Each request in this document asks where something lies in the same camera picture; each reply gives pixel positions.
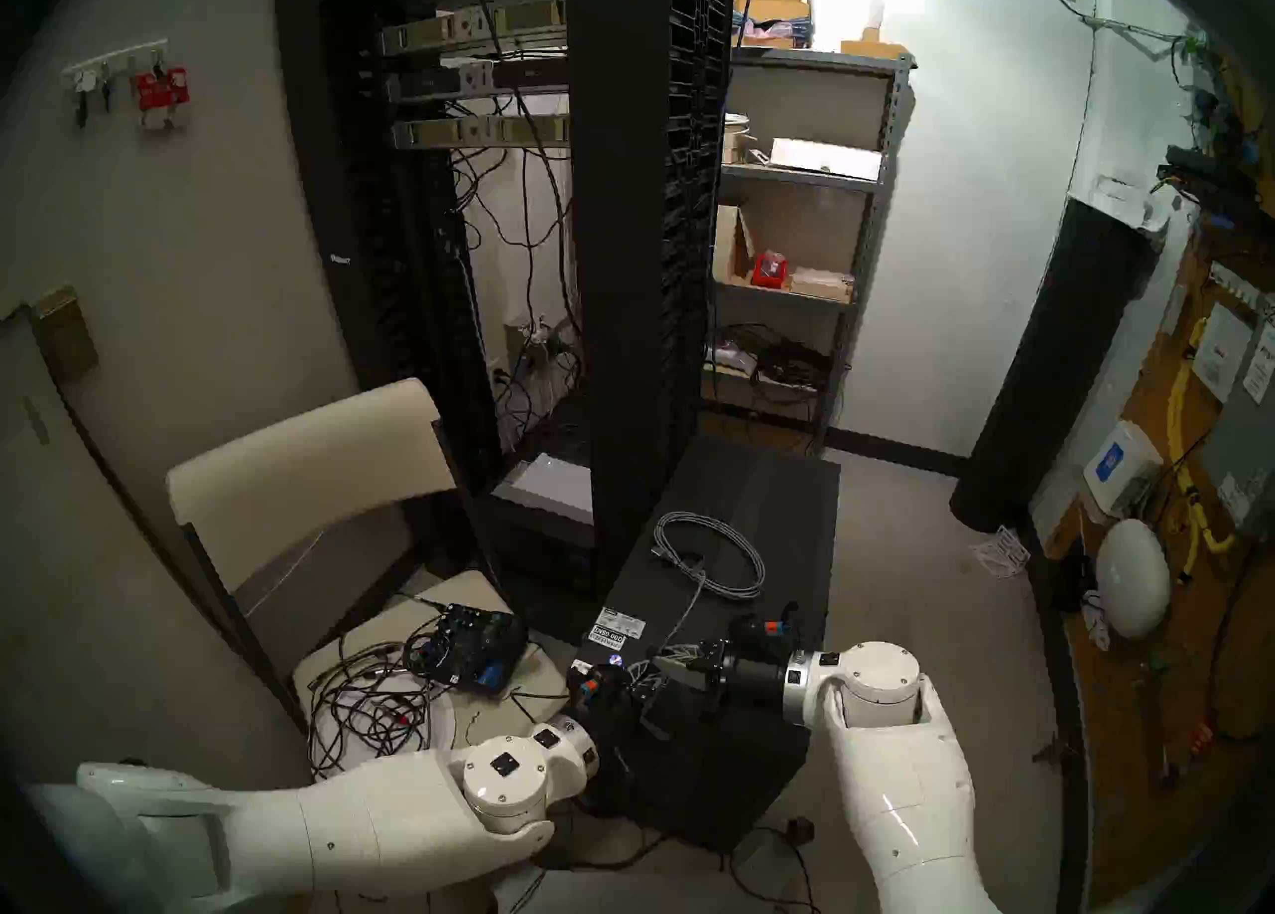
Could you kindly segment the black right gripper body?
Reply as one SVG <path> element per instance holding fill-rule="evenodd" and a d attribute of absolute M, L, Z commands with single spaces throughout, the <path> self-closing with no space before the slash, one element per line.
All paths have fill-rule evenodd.
<path fill-rule="evenodd" d="M 709 644 L 709 707 L 748 707 L 783 715 L 792 649 L 783 645 Z"/>

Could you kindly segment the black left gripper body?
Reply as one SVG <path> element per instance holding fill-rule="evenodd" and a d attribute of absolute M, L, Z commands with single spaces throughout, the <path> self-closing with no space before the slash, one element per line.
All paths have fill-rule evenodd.
<path fill-rule="evenodd" d="M 623 668 L 593 668 L 593 738 L 632 738 L 663 678 L 635 681 Z"/>

